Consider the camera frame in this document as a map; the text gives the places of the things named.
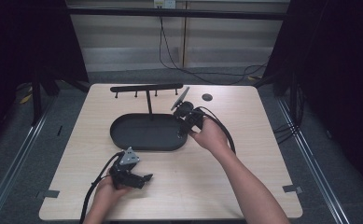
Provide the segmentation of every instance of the person's right hand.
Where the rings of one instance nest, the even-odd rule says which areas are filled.
[[[215,153],[229,148],[228,138],[221,128],[207,117],[203,118],[203,127],[199,133],[190,131],[189,135],[201,146]]]

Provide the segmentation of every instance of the grey floor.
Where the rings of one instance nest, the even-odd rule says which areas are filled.
[[[219,72],[242,74],[243,67],[232,68],[195,68],[194,72]],[[221,75],[201,75],[216,84],[228,84],[240,77]],[[184,84],[207,84],[191,74],[183,74],[170,69],[150,69],[138,71],[96,72],[90,73],[92,83],[169,83],[182,82]],[[252,81],[245,78],[237,85],[250,85]],[[61,84],[62,90],[54,99],[45,124],[36,138],[35,143],[18,173],[4,204],[0,210],[0,223],[48,223],[42,221],[38,212],[42,200],[35,196],[40,190],[49,188],[49,184],[56,171],[68,138],[77,120],[86,93],[68,85]],[[30,131],[33,106],[29,101],[20,105],[20,98],[27,92],[21,89],[17,92],[17,99],[7,115],[0,137],[0,183],[8,171],[10,164],[16,157],[24,137]],[[272,94],[272,86],[267,85],[258,89],[265,111],[273,129],[286,123],[286,120]],[[309,106],[305,106],[301,129],[309,143],[314,156],[318,160],[329,184],[339,198],[342,208],[350,223],[363,223],[363,178],[349,164],[342,154],[339,145],[328,139],[323,127]],[[305,159],[295,139],[290,138],[280,146],[287,169],[295,186],[301,187],[299,194],[303,208],[303,216],[292,219],[292,223],[336,223],[328,205],[317,186]],[[222,221],[194,221],[194,223],[243,223],[240,220]],[[76,223],[62,221],[59,223]]]

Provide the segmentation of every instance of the electrical cord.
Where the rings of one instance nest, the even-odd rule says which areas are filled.
[[[259,88],[263,85],[266,85],[268,83],[271,83],[278,79],[283,73],[286,72],[286,69],[288,68],[288,65],[290,64],[290,56],[287,56],[284,58],[284,60],[281,62],[281,65],[278,70],[274,71],[270,76],[264,76],[260,81],[254,83],[252,86],[255,88]]]
[[[304,104],[305,104],[305,100],[306,100],[306,97],[304,96],[300,86],[298,86],[297,97],[298,97],[299,111],[298,111],[298,115],[297,115],[297,118],[296,118],[295,122],[288,122],[286,124],[281,125],[277,129],[273,130],[273,133],[287,132],[285,134],[282,134],[282,135],[276,137],[278,145],[284,143],[287,139],[289,139],[292,135],[294,135],[294,133],[297,130],[300,129],[302,119],[303,119],[303,113],[304,113]]]
[[[105,172],[105,170],[107,169],[107,166],[109,165],[109,163],[114,160],[116,157],[120,156],[122,154],[122,152],[118,152],[117,154],[115,154],[113,157],[111,157],[111,159],[109,159],[109,161],[105,164],[105,167],[103,168],[102,172],[100,172],[100,174],[97,176],[97,178],[94,180],[94,182],[91,183],[91,187],[89,188],[86,196],[85,196],[85,201],[83,203],[83,207],[82,207],[82,212],[81,212],[81,217],[79,220],[79,224],[82,224],[83,221],[85,220],[85,216],[86,216],[86,210],[88,209],[88,203],[89,203],[89,198],[91,197],[91,194],[93,193],[93,190],[96,188],[96,186],[99,184],[99,182],[107,177],[108,175],[105,175],[102,177],[103,173]]]
[[[228,141],[230,143],[230,149],[233,151],[234,154],[236,154],[236,147],[234,146],[234,142],[233,142],[233,138],[231,137],[230,135],[230,132],[228,131],[228,129],[225,127],[225,125],[216,117],[216,115],[211,112],[209,109],[207,109],[206,107],[204,106],[198,106],[196,108],[202,108],[202,109],[205,109],[207,110],[210,114],[212,115],[209,115],[207,113],[204,113],[204,112],[200,112],[200,111],[196,111],[196,110],[183,110],[185,112],[189,112],[189,113],[194,113],[194,114],[200,114],[200,115],[204,115],[206,116],[207,118],[209,118],[210,120],[212,120],[216,125],[219,126],[219,128],[222,130],[222,132],[224,132],[224,134],[227,136],[228,138]]]
[[[167,37],[166,37],[166,33],[164,32],[164,28],[163,28],[163,19],[162,17],[160,17],[160,21],[161,21],[161,40],[160,40],[160,46],[159,46],[159,58],[160,58],[160,61],[161,61],[161,64],[168,68],[168,69],[172,69],[172,70],[178,70],[180,72],[183,72],[183,73],[186,73],[186,74],[189,74],[189,75],[192,75],[196,78],[198,78],[199,80],[201,81],[204,81],[204,82],[207,82],[209,84],[213,84],[213,85],[234,85],[234,84],[237,84],[239,82],[242,82],[246,76],[248,75],[252,75],[254,73],[256,73],[257,71],[259,71],[261,68],[263,67],[266,67],[266,64],[267,63],[264,63],[264,64],[261,64],[261,65],[250,65],[250,66],[247,66],[244,70],[244,72],[242,74],[229,74],[229,73],[214,73],[214,72],[210,72],[210,73],[193,73],[193,72],[190,72],[186,69],[182,69],[182,68],[179,68],[176,64],[175,64],[175,61],[173,60],[173,57],[170,53],[170,50],[169,50],[169,44],[167,42]],[[167,53],[169,55],[169,58],[170,58],[170,61],[173,65],[173,67],[170,67],[168,65],[166,65],[163,60],[161,59],[161,45],[162,45],[162,37],[164,39],[164,42],[166,44],[166,48],[167,48]],[[256,70],[252,71],[252,72],[249,72],[249,73],[246,73],[246,71],[251,68],[251,67],[258,67]],[[213,82],[213,81],[210,81],[210,80],[207,80],[205,78],[202,78],[202,77],[199,77],[198,75],[221,75],[221,76],[230,76],[230,77],[240,77],[239,79],[237,79],[236,81],[232,81],[230,83],[216,83],[216,82]]]

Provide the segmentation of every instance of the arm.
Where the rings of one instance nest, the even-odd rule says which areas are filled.
[[[99,224],[105,219],[109,209],[114,206],[120,197],[128,193],[132,188],[125,186],[117,186],[114,188],[110,176],[100,181],[94,194],[91,210],[86,215],[84,224]]]
[[[280,204],[230,150],[226,135],[212,120],[204,118],[202,131],[190,136],[223,167],[247,223],[289,223]]]

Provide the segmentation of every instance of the floor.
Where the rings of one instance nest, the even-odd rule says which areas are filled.
[[[247,72],[255,71],[249,67]],[[96,71],[90,72],[92,83],[168,83],[182,82],[184,84],[230,84],[251,85],[253,79],[240,75],[245,67],[209,67],[190,69],[194,73],[182,73],[174,69],[147,69],[129,71]],[[262,70],[253,75],[259,76]],[[45,120],[39,130],[31,127],[33,105],[32,101],[20,104],[20,99],[27,92],[22,88],[17,93],[17,99],[7,115],[0,137],[0,223],[48,223],[39,216],[42,200],[36,198],[39,191],[49,188],[50,181],[56,171],[57,164],[63,154],[68,138],[73,130],[86,93],[73,87],[59,83],[61,92],[57,97],[43,97],[48,107]],[[258,89],[267,116],[274,130],[286,127],[285,115],[279,105],[279,99],[273,96],[272,86],[266,85]],[[300,203],[303,216],[292,219],[292,223],[363,223],[363,178],[349,164],[342,154],[339,145],[328,138],[327,131],[311,111],[309,105],[304,107],[304,116],[300,130],[310,147],[310,157],[319,165],[325,180],[328,182],[331,195],[338,200],[343,218],[338,218],[329,209],[326,192],[317,185],[317,179],[312,168],[300,149],[294,137],[287,138],[279,147],[286,162],[287,169],[295,186],[300,187]],[[35,139],[30,139],[31,145],[21,155],[21,146],[26,141],[29,132],[39,132]],[[290,130],[276,133],[278,142],[290,134]],[[24,158],[15,164],[16,158]],[[12,181],[7,176],[15,177]],[[193,221],[193,223],[237,223],[240,220]],[[57,223],[76,223],[62,221]]]

